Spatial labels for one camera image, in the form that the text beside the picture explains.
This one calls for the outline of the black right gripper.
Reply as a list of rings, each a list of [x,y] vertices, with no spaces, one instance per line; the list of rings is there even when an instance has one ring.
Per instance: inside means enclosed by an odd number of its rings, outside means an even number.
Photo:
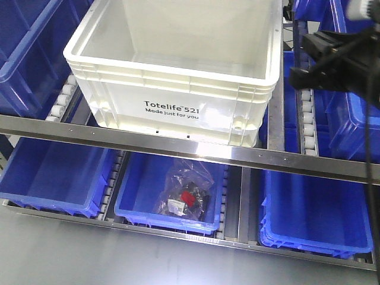
[[[318,31],[302,37],[302,49],[314,61],[332,55],[327,67],[290,68],[294,89],[351,92],[379,108],[379,32],[374,26],[358,33]]]

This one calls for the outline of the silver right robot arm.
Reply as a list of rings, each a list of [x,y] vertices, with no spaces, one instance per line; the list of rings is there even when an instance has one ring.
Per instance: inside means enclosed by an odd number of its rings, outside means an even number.
[[[379,1],[349,1],[346,17],[373,25],[358,33],[302,36],[301,47],[315,63],[308,69],[291,68],[289,83],[299,90],[351,92],[379,107]]]

